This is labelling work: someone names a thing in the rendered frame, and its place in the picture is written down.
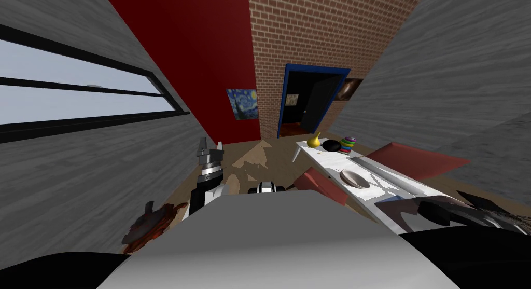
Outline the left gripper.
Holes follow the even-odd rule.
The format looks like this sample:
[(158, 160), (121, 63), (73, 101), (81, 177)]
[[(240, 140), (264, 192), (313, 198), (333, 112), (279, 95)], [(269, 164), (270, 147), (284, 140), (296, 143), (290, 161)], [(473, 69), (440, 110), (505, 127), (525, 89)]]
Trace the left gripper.
[(223, 144), (221, 141), (217, 143), (216, 149), (207, 149), (206, 137), (201, 137), (199, 141), (199, 151), (197, 156), (199, 158), (199, 165), (203, 168), (210, 168), (220, 166), (223, 161)]

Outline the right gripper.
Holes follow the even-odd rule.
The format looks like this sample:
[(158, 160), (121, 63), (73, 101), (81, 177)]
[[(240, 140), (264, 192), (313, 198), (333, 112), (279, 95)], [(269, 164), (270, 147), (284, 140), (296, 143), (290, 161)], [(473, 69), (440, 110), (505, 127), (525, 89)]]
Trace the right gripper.
[(407, 233), (427, 230), (427, 221), (418, 215), (418, 204), (414, 199), (392, 197), (374, 205)]

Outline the blue starry painting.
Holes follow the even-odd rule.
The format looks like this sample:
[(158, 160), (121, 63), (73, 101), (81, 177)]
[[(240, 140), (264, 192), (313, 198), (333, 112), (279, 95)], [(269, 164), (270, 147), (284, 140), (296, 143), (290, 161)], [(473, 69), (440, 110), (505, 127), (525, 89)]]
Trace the blue starry painting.
[(226, 89), (236, 120), (259, 117), (256, 89)]

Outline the red sofa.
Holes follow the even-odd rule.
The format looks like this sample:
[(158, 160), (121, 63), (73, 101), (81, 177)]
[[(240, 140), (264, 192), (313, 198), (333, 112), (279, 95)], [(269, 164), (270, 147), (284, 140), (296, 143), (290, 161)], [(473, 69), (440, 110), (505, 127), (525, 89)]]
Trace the red sofa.
[(414, 180), (435, 177), (468, 164), (456, 158), (391, 142), (366, 156)]

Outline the beige bowl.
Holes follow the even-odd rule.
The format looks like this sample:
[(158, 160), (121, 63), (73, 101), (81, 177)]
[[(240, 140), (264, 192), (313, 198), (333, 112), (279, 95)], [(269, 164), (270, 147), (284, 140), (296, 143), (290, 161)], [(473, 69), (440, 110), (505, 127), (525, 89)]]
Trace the beige bowl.
[(354, 171), (341, 170), (339, 176), (341, 181), (343, 181), (348, 186), (355, 187), (358, 189), (370, 188), (370, 183)]

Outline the red chair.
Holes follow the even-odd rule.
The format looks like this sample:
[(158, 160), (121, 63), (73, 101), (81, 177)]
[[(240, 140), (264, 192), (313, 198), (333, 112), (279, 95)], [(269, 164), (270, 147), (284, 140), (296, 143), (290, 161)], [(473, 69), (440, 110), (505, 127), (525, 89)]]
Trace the red chair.
[(346, 192), (313, 167), (310, 167), (300, 177), (296, 178), (292, 185), (297, 190), (319, 192), (343, 206), (347, 202), (348, 196)]

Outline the white table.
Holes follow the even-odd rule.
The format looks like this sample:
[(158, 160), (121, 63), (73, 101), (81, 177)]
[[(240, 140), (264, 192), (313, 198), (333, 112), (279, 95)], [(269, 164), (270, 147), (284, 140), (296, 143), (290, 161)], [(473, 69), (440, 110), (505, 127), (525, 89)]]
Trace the white table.
[[(296, 143), (296, 151), (293, 160), (304, 152), (308, 155), (315, 166), (326, 171), (327, 175), (342, 190), (366, 211), (378, 223), (390, 228), (394, 233), (401, 234), (411, 232), (408, 227), (403, 227), (395, 220), (390, 218), (380, 208), (377, 203), (389, 199), (393, 196), (400, 196), (403, 199), (400, 202), (406, 202), (407, 199), (417, 197), (447, 197), (452, 202), (458, 202), (443, 192), (415, 181), (398, 171), (386, 167), (372, 159), (364, 157), (356, 152), (344, 155), (336, 152), (328, 152), (322, 147), (311, 148), (305, 141)], [(350, 186), (340, 178), (340, 172), (343, 170), (353, 171), (369, 183), (368, 188), (356, 188)]]

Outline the dark red floor clutter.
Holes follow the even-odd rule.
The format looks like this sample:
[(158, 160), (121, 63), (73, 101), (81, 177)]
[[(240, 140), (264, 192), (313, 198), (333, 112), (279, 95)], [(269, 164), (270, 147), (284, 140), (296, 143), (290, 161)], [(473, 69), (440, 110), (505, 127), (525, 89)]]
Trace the dark red floor clutter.
[(145, 204), (144, 213), (136, 219), (121, 240), (121, 244), (125, 246), (123, 254), (132, 254), (162, 235), (176, 216), (184, 213), (188, 203), (183, 202), (178, 205), (167, 203), (157, 210), (153, 209), (153, 205), (153, 201)]

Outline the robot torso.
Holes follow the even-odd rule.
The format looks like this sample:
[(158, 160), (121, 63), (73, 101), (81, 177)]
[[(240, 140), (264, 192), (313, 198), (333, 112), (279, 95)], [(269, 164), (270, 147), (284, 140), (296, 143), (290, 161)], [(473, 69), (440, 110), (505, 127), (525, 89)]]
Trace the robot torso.
[(98, 289), (459, 289), (389, 228), (318, 192), (221, 196)]

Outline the dark door leaf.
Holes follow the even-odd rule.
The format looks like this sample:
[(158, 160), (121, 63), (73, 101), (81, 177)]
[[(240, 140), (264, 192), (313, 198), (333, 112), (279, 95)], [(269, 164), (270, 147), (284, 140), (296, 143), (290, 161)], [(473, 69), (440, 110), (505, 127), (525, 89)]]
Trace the dark door leaf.
[(300, 124), (307, 133), (314, 133), (343, 77), (343, 75), (328, 75), (314, 83)]

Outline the brown picture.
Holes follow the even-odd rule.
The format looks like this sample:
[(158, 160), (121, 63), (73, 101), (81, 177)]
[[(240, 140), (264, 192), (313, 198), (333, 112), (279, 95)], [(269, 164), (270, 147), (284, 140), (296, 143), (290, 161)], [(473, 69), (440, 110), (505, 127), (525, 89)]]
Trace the brown picture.
[(336, 94), (335, 101), (348, 101), (357, 90), (363, 79), (346, 78), (342, 88)]

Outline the black framed window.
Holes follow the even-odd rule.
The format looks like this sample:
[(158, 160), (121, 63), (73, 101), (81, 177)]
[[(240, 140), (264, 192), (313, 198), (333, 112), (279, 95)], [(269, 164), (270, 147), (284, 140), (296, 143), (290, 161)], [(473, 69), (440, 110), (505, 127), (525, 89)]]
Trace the black framed window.
[(148, 70), (0, 24), (0, 143), (185, 114)]

